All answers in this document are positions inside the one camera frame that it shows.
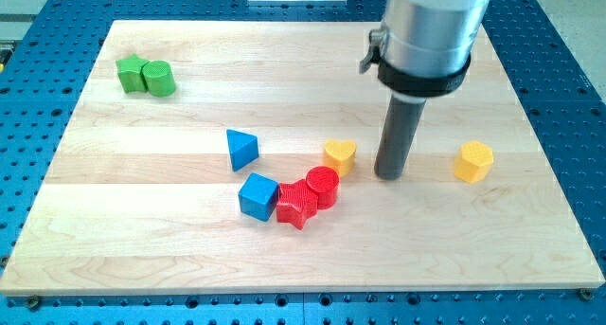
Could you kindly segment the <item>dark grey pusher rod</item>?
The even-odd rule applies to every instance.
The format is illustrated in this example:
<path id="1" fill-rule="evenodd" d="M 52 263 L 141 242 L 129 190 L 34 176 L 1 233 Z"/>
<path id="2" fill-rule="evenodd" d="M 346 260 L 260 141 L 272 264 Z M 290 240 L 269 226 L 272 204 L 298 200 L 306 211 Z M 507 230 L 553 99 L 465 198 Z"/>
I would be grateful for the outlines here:
<path id="1" fill-rule="evenodd" d="M 391 97 L 374 164 L 374 172 L 382 180 L 401 177 L 425 102 L 419 98 Z"/>

